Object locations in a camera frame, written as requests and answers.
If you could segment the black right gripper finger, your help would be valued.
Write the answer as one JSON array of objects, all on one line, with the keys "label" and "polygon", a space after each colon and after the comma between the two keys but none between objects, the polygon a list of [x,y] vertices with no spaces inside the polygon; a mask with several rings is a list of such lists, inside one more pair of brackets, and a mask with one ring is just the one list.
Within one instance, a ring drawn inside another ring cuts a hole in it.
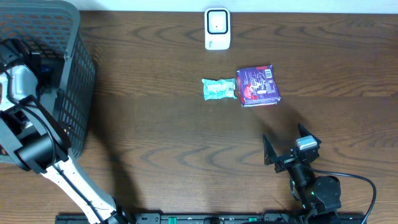
[{"label": "black right gripper finger", "polygon": [[305,128],[304,125],[302,124],[298,124],[298,131],[300,133],[300,136],[302,138],[307,137],[307,136],[311,136],[314,138],[314,140],[316,140],[317,144],[321,144],[321,140],[319,140],[315,135],[313,135],[307,128]]},{"label": "black right gripper finger", "polygon": [[265,134],[262,136],[262,140],[264,143],[264,164],[269,166],[274,163],[274,159],[277,157],[277,154]]}]

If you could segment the purple snack package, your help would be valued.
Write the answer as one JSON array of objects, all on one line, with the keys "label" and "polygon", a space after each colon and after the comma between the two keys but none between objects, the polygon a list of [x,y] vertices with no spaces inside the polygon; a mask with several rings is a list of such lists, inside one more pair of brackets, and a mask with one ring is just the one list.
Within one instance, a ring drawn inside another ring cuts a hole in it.
[{"label": "purple snack package", "polygon": [[236,72],[236,83],[242,107],[276,105],[282,98],[272,65],[240,68]]}]

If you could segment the mint green snack packet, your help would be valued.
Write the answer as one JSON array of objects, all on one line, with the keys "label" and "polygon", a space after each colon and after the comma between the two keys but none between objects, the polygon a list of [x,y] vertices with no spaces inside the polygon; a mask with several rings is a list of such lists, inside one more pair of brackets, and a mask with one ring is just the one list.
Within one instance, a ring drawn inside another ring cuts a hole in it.
[{"label": "mint green snack packet", "polygon": [[223,98],[234,98],[236,99],[236,79],[201,79],[203,83],[203,96],[205,100],[219,100]]}]

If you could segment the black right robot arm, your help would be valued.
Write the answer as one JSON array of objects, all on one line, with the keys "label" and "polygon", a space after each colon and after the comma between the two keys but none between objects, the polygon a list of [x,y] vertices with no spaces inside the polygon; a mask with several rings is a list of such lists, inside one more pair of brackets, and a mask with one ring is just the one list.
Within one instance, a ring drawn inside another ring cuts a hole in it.
[{"label": "black right robot arm", "polygon": [[319,157],[322,143],[303,125],[298,125],[300,138],[289,153],[278,156],[264,136],[264,164],[274,165],[277,173],[287,171],[298,193],[303,209],[311,215],[323,215],[341,208],[340,181],[331,175],[316,176],[310,164]]}]

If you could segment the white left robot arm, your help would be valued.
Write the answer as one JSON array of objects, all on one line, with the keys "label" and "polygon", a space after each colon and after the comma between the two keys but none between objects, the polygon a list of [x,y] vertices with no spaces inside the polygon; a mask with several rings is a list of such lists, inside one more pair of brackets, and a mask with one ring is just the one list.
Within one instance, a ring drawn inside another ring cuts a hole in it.
[{"label": "white left robot arm", "polygon": [[61,188],[89,223],[135,223],[79,165],[65,129],[40,103],[51,87],[40,54],[19,39],[1,41],[1,147],[3,157]]}]

